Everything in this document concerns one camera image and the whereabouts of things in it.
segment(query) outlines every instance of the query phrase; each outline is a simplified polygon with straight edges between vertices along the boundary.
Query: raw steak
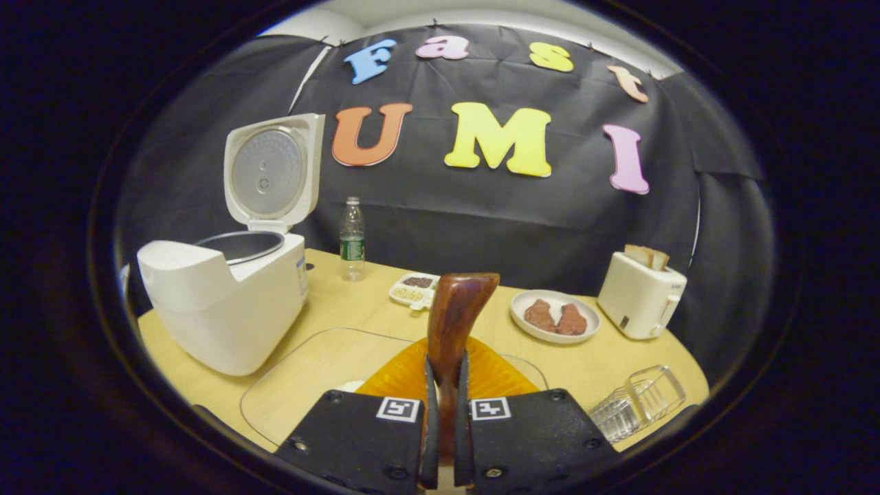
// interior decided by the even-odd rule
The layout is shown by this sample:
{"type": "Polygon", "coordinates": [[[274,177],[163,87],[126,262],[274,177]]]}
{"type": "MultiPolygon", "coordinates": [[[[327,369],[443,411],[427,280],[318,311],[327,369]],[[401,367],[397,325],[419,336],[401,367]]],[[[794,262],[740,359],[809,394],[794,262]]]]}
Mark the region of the raw steak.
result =
{"type": "Polygon", "coordinates": [[[556,322],[553,321],[553,316],[550,315],[550,305],[543,299],[538,299],[535,301],[535,304],[529,306],[525,310],[524,316],[526,321],[539,329],[547,332],[556,331],[556,322]]]}
{"type": "Polygon", "coordinates": [[[577,307],[573,304],[563,306],[556,333],[564,336],[579,336],[585,331],[587,331],[587,320],[577,311],[577,307]]]}

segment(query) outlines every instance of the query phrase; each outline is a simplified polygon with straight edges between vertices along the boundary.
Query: plastic bottle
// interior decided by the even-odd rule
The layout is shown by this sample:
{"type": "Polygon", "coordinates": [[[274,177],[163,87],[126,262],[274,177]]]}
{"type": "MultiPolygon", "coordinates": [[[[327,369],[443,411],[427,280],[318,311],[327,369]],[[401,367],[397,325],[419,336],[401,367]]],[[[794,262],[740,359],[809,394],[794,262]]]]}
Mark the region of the plastic bottle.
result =
{"type": "Polygon", "coordinates": [[[339,256],[342,264],[342,278],[350,282],[363,278],[363,214],[357,196],[349,196],[342,215],[339,230],[339,256]]]}

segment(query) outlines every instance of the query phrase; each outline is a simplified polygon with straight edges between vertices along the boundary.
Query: wooden handle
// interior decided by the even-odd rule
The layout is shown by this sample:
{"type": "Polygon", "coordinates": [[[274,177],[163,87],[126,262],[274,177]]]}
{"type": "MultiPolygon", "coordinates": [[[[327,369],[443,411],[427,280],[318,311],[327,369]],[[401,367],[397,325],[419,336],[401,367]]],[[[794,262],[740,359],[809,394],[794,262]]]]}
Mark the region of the wooden handle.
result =
{"type": "Polygon", "coordinates": [[[428,361],[440,388],[440,456],[448,463],[455,451],[458,370],[473,323],[501,280],[497,273],[443,275],[437,283],[428,319],[428,361]]]}

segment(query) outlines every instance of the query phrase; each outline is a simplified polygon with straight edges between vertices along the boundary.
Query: meat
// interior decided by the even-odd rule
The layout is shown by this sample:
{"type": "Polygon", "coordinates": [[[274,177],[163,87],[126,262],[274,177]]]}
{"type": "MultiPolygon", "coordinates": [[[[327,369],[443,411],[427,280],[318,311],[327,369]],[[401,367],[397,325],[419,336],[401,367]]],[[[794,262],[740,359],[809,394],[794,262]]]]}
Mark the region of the meat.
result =
{"type": "Polygon", "coordinates": [[[422,289],[427,289],[431,286],[434,281],[427,277],[410,277],[403,281],[403,285],[412,285],[414,287],[421,287],[422,289]]]}
{"type": "Polygon", "coordinates": [[[579,336],[585,331],[587,331],[587,320],[577,311],[577,307],[573,304],[563,306],[556,333],[564,336],[579,336]]]}
{"type": "Polygon", "coordinates": [[[556,331],[556,322],[550,315],[550,305],[543,299],[538,299],[525,310],[525,320],[532,325],[547,332],[556,331]]]}

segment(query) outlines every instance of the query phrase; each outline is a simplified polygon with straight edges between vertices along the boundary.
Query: black fabric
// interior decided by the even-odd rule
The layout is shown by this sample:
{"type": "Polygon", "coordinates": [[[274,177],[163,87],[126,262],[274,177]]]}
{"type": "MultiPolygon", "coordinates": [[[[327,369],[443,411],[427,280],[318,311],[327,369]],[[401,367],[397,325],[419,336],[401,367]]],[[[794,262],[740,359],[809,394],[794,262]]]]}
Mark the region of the black fabric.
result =
{"type": "Polygon", "coordinates": [[[686,73],[660,85],[700,184],[699,235],[669,329],[712,385],[744,356],[766,315],[779,262],[772,201],[748,138],[718,100],[686,73]]]}
{"type": "MultiPolygon", "coordinates": [[[[759,332],[773,279],[773,227],[760,163],[748,140],[710,93],[686,74],[656,81],[608,55],[553,36],[495,26],[419,27],[330,48],[289,109],[323,48],[291,37],[260,38],[199,78],[144,138],[120,220],[123,255],[132,262],[136,310],[149,301],[136,278],[136,250],[155,239],[193,242],[244,230],[226,209],[223,149],[237,127],[287,114],[326,115],[319,201],[293,228],[306,246],[334,252],[347,196],[360,196],[367,259],[442,274],[496,271],[502,283],[596,295],[611,255],[626,243],[663,250],[688,288],[670,330],[694,355],[709,383],[730,370],[759,332]],[[424,60],[415,50],[440,35],[463,36],[462,60],[424,60]],[[352,85],[344,59],[391,38],[387,70],[352,85]],[[565,48],[570,73],[536,66],[529,44],[565,48]],[[650,97],[627,96],[608,65],[642,81],[650,97]],[[459,102],[486,104],[503,125],[519,108],[551,115],[546,178],[445,165],[455,143],[459,102]],[[369,107],[358,143],[379,137],[388,103],[409,103],[394,153],[375,166],[349,167],[331,153],[336,114],[369,107]],[[617,190],[616,124],[638,132],[650,192],[617,190]],[[699,238],[697,225],[699,214],[699,238]]],[[[481,155],[480,147],[475,152],[481,155]]]]}
{"type": "MultiPolygon", "coordinates": [[[[347,196],[360,196],[367,258],[429,273],[496,271],[523,288],[598,294],[614,251],[627,242],[649,245],[687,271],[696,228],[698,189],[691,150],[672,102],[644,72],[570,41],[493,26],[419,27],[381,33],[334,48],[304,85],[292,113],[327,115],[319,203],[294,232],[322,250],[337,249],[336,226],[347,196]],[[415,50],[433,36],[470,41],[462,60],[422,60],[415,50]],[[359,85],[344,59],[391,38],[387,70],[359,85]],[[536,66],[535,41],[565,48],[570,73],[536,66]],[[651,103],[627,96],[608,65],[622,65],[644,83],[651,103]],[[504,162],[490,169],[445,165],[458,116],[451,106],[486,104],[503,125],[519,108],[551,115],[546,126],[547,178],[513,174],[504,162]],[[387,160],[347,167],[329,152],[344,108],[369,107],[358,143],[377,142],[378,109],[406,102],[400,139],[387,160]],[[612,187],[612,143],[602,126],[617,124],[642,136],[645,196],[612,187]]],[[[479,146],[475,146],[481,155],[479,146]]]]}

